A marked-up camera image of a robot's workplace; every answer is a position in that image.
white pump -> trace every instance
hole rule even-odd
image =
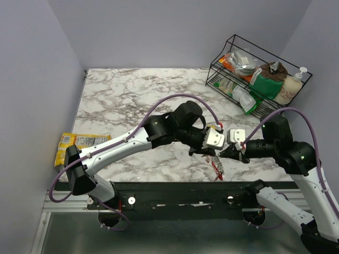
[[[305,67],[300,67],[300,72],[296,73],[293,77],[295,81],[301,81],[302,79],[302,73],[307,72],[307,69]]]

marble countertop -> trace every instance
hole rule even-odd
[[[110,134],[117,137],[142,120],[150,107],[170,94],[188,93],[206,101],[224,129],[245,129],[249,134],[259,120],[246,116],[233,102],[205,86],[207,69],[90,69],[88,71],[73,133]],[[188,98],[173,98],[161,104],[155,114],[175,110]],[[202,105],[207,123],[210,112]],[[253,138],[261,138],[258,132]],[[179,142],[141,152],[117,161],[99,172],[115,182],[212,182],[216,175],[201,155],[188,155],[189,147]],[[243,164],[220,159],[225,181],[291,181],[273,159],[252,159]]]

yellow snack bag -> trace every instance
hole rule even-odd
[[[58,145],[54,166],[63,165],[67,147],[76,145],[79,149],[95,146],[111,139],[111,135],[90,135],[64,133]]]

white wall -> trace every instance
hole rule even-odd
[[[314,76],[292,106],[307,114],[315,129],[325,176],[339,199],[339,2],[313,0],[282,53]],[[302,118],[289,114],[294,138],[312,143]]]
[[[237,33],[280,54],[310,0],[48,0],[86,68],[208,67]]]
[[[0,253],[29,253],[84,72],[46,0],[0,8]]]

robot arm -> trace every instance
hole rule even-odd
[[[204,127],[197,129],[193,124],[201,119]],[[130,156],[134,153],[157,148],[179,141],[191,147],[189,154],[200,153],[215,155],[215,149],[222,150],[225,136],[221,127],[218,131],[206,128],[201,107],[187,101],[174,112],[150,116],[145,124],[138,129],[133,137],[127,136],[133,130],[105,143],[79,150],[76,146],[68,147],[65,156],[65,166],[73,161],[87,156],[85,160],[66,171],[73,195],[89,194],[102,202],[108,202],[115,196],[111,183],[102,179],[97,173],[109,164]],[[124,140],[123,143],[109,149],[107,146]]]
[[[256,182],[251,184],[247,194],[250,193],[260,205],[269,208],[294,228],[311,253],[318,253],[316,249],[324,253],[338,253],[339,220],[322,191],[314,148],[308,143],[293,141],[288,121],[281,115],[267,121],[262,126],[262,131],[264,139],[250,140],[244,146],[241,144],[245,140],[243,130],[228,131],[227,141],[230,146],[220,156],[243,163],[249,163],[251,158],[274,158],[298,185],[313,214],[292,205],[262,181],[259,185]],[[338,209],[338,203],[326,182],[322,168],[321,172],[326,191]]]

